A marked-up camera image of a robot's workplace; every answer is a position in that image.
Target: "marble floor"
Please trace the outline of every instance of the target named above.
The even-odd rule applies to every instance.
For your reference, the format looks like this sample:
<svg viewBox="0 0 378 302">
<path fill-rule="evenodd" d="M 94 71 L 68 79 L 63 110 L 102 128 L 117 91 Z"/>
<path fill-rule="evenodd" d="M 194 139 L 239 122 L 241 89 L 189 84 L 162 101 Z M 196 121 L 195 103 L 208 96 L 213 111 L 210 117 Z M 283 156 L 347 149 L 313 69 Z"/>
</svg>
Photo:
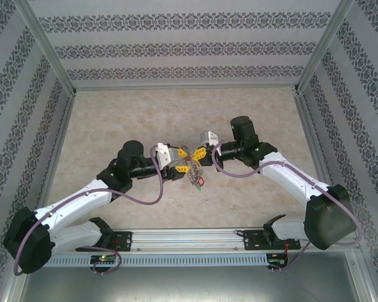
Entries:
<svg viewBox="0 0 378 302">
<path fill-rule="evenodd" d="M 158 142 L 190 149 L 211 130 L 232 140 L 230 120 L 248 115 L 261 141 L 316 176 L 290 88 L 185 89 L 78 92 L 55 173 L 49 203 L 81 189 L 102 171 L 127 140 L 139 140 L 145 156 Z M 231 172 L 250 169 L 228 162 Z M 204 167 L 199 192 L 189 180 L 168 181 L 154 206 L 118 198 L 82 217 L 102 217 L 113 228 L 260 227 L 279 214 L 303 215 L 302 206 L 278 184 L 261 175 L 233 179 Z M 143 201 L 159 193 L 157 177 L 134 180 L 128 192 Z"/>
</svg>

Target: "patterned wallpaper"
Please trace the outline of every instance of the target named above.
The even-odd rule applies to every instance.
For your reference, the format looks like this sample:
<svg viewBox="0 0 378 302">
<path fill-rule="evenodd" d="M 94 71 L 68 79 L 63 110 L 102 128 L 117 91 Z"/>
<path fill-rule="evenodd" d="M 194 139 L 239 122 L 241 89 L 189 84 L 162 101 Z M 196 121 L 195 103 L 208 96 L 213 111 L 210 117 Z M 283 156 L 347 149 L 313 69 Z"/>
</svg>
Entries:
<svg viewBox="0 0 378 302">
<path fill-rule="evenodd" d="M 347 187 L 378 293 L 378 0 L 356 1 L 304 91 L 332 182 Z"/>
<path fill-rule="evenodd" d="M 14 4 L 0 0 L 0 292 L 5 233 L 18 209 L 40 200 L 68 102 Z"/>
<path fill-rule="evenodd" d="M 77 88 L 296 84 L 339 0 L 32 0 Z"/>
</svg>

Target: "enclosure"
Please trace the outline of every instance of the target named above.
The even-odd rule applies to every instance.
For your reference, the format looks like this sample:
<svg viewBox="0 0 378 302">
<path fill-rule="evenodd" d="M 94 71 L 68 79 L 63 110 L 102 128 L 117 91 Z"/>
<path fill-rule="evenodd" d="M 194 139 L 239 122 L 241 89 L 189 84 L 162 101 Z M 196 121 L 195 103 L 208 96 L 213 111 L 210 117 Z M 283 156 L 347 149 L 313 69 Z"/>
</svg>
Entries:
<svg viewBox="0 0 378 302">
<path fill-rule="evenodd" d="M 19 209 L 81 189 L 129 140 L 147 157 L 159 142 L 195 150 L 206 130 L 231 141 L 236 116 L 347 189 L 359 245 L 311 246 L 282 274 L 246 265 L 266 252 L 244 251 L 237 230 L 305 209 L 267 177 L 204 167 L 201 191 L 168 181 L 157 206 L 118 198 L 74 222 L 133 232 L 114 277 L 55 263 L 76 252 L 13 275 L 3 240 Z M 129 195 L 151 201 L 158 186 L 134 180 Z M 0 301 L 59 299 L 378 301 L 378 0 L 0 0 Z"/>
</svg>

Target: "robotic arm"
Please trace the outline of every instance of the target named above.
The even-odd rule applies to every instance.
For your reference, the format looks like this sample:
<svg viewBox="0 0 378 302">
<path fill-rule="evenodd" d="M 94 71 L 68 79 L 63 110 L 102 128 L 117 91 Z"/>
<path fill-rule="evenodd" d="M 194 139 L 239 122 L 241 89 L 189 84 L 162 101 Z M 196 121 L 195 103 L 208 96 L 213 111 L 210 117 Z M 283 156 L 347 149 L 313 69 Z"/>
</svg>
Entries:
<svg viewBox="0 0 378 302">
<path fill-rule="evenodd" d="M 203 166 L 217 164 L 218 171 L 222 171 L 226 160 L 239 160 L 254 172 L 258 170 L 279 183 L 305 207 L 305 217 L 280 215 L 263 225 L 264 237 L 270 245 L 290 238 L 308 239 L 317 248 L 324 250 L 356 229 L 355 222 L 349 215 L 325 195 L 327 193 L 334 197 L 352 212 L 350 198 L 344 187 L 331 187 L 315 180 L 289 163 L 275 147 L 260 142 L 253 123 L 247 116 L 231 120 L 231 128 L 234 141 L 228 143 L 221 143 L 218 136 L 211 131 L 203 132 L 202 146 L 196 149 L 191 160 Z M 118 152 L 117 158 L 80 191 L 36 211 L 28 208 L 19 210 L 10 224 L 3 244 L 14 258 L 21 249 L 18 264 L 23 272 L 35 272 L 51 256 L 68 250 L 84 246 L 107 248 L 112 229 L 101 218 L 92 218 L 79 226 L 67 226 L 93 209 L 111 203 L 122 193 L 126 193 L 132 188 L 132 179 L 155 176 L 159 169 L 160 181 L 175 181 L 184 177 L 191 169 L 182 165 L 188 160 L 188 154 L 182 149 L 159 143 L 155 150 L 155 159 L 145 158 L 143 145 L 138 141 L 129 141 Z M 194 180 L 192 183 L 196 185 L 197 180 L 193 177 L 199 176 L 192 174 L 191 182 Z M 155 204 L 161 196 L 162 191 L 153 203 L 128 198 L 141 204 Z M 66 201 L 67 204 L 54 210 Z M 38 224 L 42 219 L 45 219 L 44 223 Z M 28 232 L 30 236 L 23 245 L 22 241 Z"/>
</svg>

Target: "beige floor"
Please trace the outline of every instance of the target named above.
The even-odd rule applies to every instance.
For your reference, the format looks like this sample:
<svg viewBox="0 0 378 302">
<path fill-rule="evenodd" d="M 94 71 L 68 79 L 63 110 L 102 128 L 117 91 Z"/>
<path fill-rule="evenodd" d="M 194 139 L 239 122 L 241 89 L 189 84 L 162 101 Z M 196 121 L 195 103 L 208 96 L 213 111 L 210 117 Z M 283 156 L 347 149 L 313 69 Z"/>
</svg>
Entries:
<svg viewBox="0 0 378 302">
<path fill-rule="evenodd" d="M 230 120 L 248 115 L 261 141 L 276 146 L 293 164 L 315 176 L 311 156 L 289 88 L 187 89 L 79 92 L 57 167 L 49 203 L 77 191 L 109 161 L 127 140 L 195 149 L 200 133 L 212 130 L 232 140 Z M 232 172 L 249 172 L 229 162 Z M 113 228 L 259 227 L 279 214 L 303 214 L 300 204 L 278 184 L 261 175 L 233 179 L 204 167 L 205 186 L 198 192 L 188 179 L 164 186 L 164 198 L 143 206 L 118 198 L 78 222 L 102 217 Z M 134 180 L 133 197 L 158 196 L 156 177 Z"/>
</svg>

